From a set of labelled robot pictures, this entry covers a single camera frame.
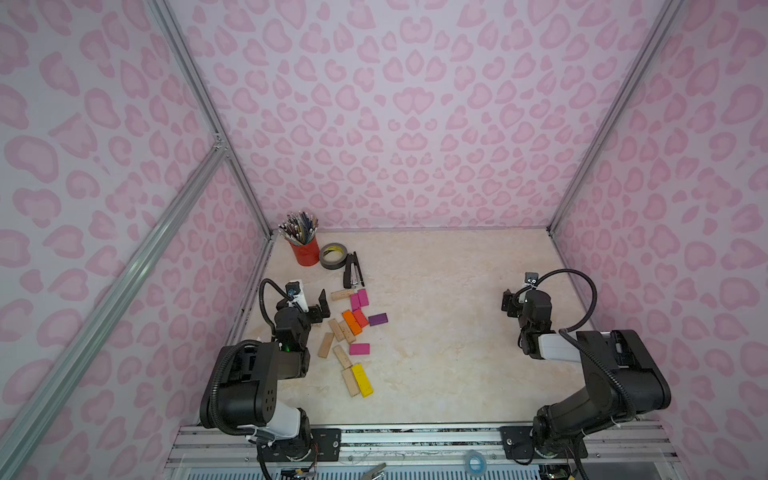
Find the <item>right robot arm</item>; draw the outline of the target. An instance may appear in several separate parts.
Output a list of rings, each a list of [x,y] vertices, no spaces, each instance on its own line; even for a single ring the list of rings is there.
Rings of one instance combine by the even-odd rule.
[[[505,291],[501,310],[518,321],[523,354],[577,363],[584,377],[580,390],[539,408],[520,441],[507,441],[511,458],[523,464],[560,455],[580,458],[584,437],[670,406],[668,381],[636,331],[556,331],[550,295],[532,287]]]

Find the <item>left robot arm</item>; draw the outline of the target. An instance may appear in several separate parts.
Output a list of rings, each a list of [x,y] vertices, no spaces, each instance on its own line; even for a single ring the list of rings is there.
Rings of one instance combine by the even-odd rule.
[[[271,339],[242,340],[220,349],[200,404],[206,429],[244,438],[267,461],[299,461],[313,453],[308,415],[278,400],[278,382],[307,375],[312,327],[330,317],[326,293],[306,304],[298,284],[280,292],[273,317],[267,317]]]

